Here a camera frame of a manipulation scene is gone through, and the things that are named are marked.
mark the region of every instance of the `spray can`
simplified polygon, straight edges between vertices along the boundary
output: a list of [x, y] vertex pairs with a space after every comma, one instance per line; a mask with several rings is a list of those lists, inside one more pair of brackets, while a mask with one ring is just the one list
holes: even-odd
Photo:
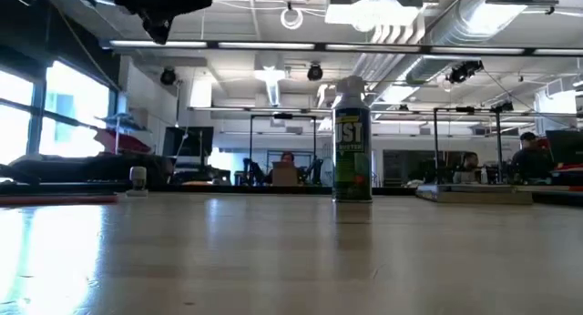
[[332, 110], [336, 202], [371, 202], [371, 109], [361, 99], [364, 81], [349, 76], [338, 83], [340, 101]]

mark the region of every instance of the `wooden table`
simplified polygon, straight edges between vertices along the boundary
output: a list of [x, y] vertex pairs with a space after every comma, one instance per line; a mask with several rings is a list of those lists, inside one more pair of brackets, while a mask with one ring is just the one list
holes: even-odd
[[2, 314], [583, 313], [583, 212], [151, 194], [0, 209]]

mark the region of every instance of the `ceiling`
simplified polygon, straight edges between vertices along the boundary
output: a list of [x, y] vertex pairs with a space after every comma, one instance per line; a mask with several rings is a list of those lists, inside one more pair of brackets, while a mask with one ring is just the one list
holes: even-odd
[[[432, 23], [455, 0], [437, 0], [438, 5], [428, 6], [423, 14], [425, 25]], [[557, 12], [583, 14], [583, 0], [558, 0]], [[141, 28], [141, 21], [126, 15], [119, 9], [99, 5], [97, 9], [85, 7], [78, 0], [52, 0], [66, 14], [103, 39], [148, 39]], [[303, 8], [320, 10], [323, 14], [327, 0], [310, 0]], [[310, 41], [310, 42], [359, 42], [367, 43], [373, 31], [361, 33], [351, 25], [328, 25], [320, 15], [304, 15], [303, 24], [297, 30], [289, 30], [281, 25], [282, 3], [256, 3], [257, 27], [253, 22], [250, 4], [247, 2], [215, 2], [213, 6], [189, 15], [176, 18], [170, 40], [265, 40], [265, 41]], [[503, 31], [486, 43], [492, 46], [562, 46], [583, 47], [583, 17], [577, 15], [545, 15], [546, 8], [529, 7]], [[172, 65], [180, 59], [206, 59], [207, 68], [216, 78], [213, 93], [215, 106], [256, 106], [267, 107], [265, 84], [254, 78], [255, 51], [220, 50], [136, 50], [126, 51], [137, 62], [143, 63], [145, 70], [153, 75], [162, 71], [163, 66]], [[313, 107], [318, 87], [322, 83], [334, 83], [349, 76], [359, 59], [359, 54], [337, 54], [317, 52], [281, 52], [287, 76], [280, 81], [281, 104], [284, 107]], [[478, 73], [465, 83], [448, 89], [444, 83], [445, 74], [438, 75], [416, 91], [404, 102], [413, 109], [432, 109], [437, 106], [469, 105], [480, 106], [496, 98], [507, 97], [500, 87], [511, 91], [514, 97], [532, 105], [534, 91], [545, 83], [561, 77], [574, 76], [578, 72], [577, 61], [573, 58], [534, 57], [483, 57], [486, 72]], [[323, 69], [320, 82], [308, 81], [306, 74], [311, 62], [318, 62]], [[193, 67], [179, 66], [179, 73], [186, 79], [192, 77]], [[373, 109], [386, 109], [383, 100], [373, 105]], [[528, 107], [515, 103], [518, 110]]]

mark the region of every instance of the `man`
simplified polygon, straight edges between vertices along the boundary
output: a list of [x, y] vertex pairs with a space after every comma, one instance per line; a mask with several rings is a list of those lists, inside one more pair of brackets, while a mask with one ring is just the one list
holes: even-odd
[[518, 179], [548, 178], [554, 164], [548, 151], [538, 147], [537, 136], [531, 132], [524, 133], [520, 136], [520, 145], [522, 148], [512, 157], [512, 169]]
[[455, 170], [454, 184], [477, 183], [479, 164], [476, 152], [466, 152], [462, 158], [462, 165]]
[[[295, 160], [295, 156], [290, 151], [285, 151], [281, 154], [281, 162], [291, 163], [293, 165], [294, 160]], [[302, 181], [302, 173], [300, 173], [300, 171], [297, 170], [297, 168], [296, 168], [296, 171], [298, 173], [297, 174], [298, 184], [300, 184]], [[265, 183], [265, 184], [272, 184], [273, 183], [273, 169], [270, 170], [269, 174], [267, 174], [267, 176], [263, 180], [263, 183]]]

